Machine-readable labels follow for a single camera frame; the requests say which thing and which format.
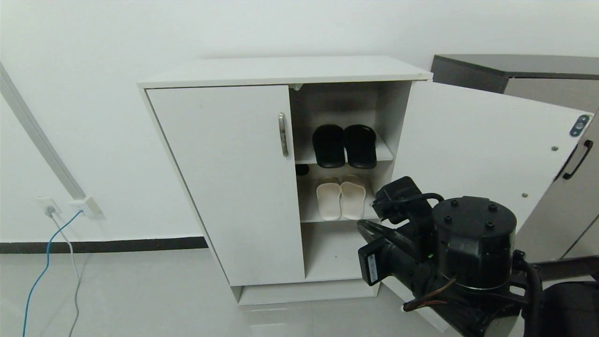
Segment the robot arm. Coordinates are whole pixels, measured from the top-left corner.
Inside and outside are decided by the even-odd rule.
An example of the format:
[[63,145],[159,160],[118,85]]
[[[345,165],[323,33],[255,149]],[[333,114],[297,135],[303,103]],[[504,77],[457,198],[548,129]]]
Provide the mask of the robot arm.
[[[431,207],[429,199],[439,203]],[[397,278],[415,296],[405,311],[430,306],[466,337],[489,336],[495,323],[521,312],[525,336],[537,336],[540,278],[514,251],[516,217],[508,208],[487,198],[423,194],[409,177],[381,188],[373,208],[381,221],[408,222],[391,229],[358,221],[367,242],[358,250],[366,283]]]

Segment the blue cable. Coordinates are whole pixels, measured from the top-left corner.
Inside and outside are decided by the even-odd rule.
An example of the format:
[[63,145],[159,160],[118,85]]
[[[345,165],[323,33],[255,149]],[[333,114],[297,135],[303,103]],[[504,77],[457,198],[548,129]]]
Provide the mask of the blue cable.
[[54,235],[50,238],[50,241],[48,241],[48,245],[46,246],[46,268],[44,268],[44,271],[41,272],[41,274],[38,276],[38,279],[35,280],[33,287],[31,287],[31,290],[29,290],[29,296],[27,296],[27,304],[25,305],[25,319],[23,320],[23,337],[25,337],[25,329],[27,328],[27,313],[29,312],[29,301],[31,300],[31,294],[34,293],[34,289],[37,285],[37,282],[40,281],[41,277],[44,276],[45,272],[48,270],[48,267],[50,266],[50,244],[52,243],[54,237],[57,236],[58,233],[60,233],[60,231],[62,231],[66,226],[68,226],[73,220],[75,220],[77,215],[81,213],[83,213],[82,210],[77,212],[77,214],[75,214],[64,226],[57,230],[56,233],[54,233]]

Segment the sticker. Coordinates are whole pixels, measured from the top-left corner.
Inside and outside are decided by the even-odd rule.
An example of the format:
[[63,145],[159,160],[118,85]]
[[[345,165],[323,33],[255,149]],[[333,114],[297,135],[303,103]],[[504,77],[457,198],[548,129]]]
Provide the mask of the sticker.
[[376,257],[374,254],[368,256],[368,270],[370,271],[370,283],[375,283],[379,276],[376,272]]

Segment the black baseboard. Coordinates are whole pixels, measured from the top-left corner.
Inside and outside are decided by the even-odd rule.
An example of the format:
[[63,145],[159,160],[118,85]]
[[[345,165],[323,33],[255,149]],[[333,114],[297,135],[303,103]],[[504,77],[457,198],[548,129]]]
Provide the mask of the black baseboard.
[[[76,253],[167,251],[172,249],[208,248],[203,236],[177,237],[174,239],[145,239],[120,241],[71,242]],[[0,254],[45,254],[47,242],[0,243]],[[51,253],[68,253],[66,242],[52,242]]]

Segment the white wall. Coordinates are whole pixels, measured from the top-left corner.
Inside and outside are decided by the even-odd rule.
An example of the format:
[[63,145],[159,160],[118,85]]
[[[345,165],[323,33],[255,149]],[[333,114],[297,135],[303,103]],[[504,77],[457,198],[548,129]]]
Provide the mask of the white wall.
[[[106,220],[78,240],[200,235],[135,82],[197,57],[435,53],[599,56],[599,2],[3,0],[1,60]],[[0,240],[44,241],[59,185],[2,103]]]

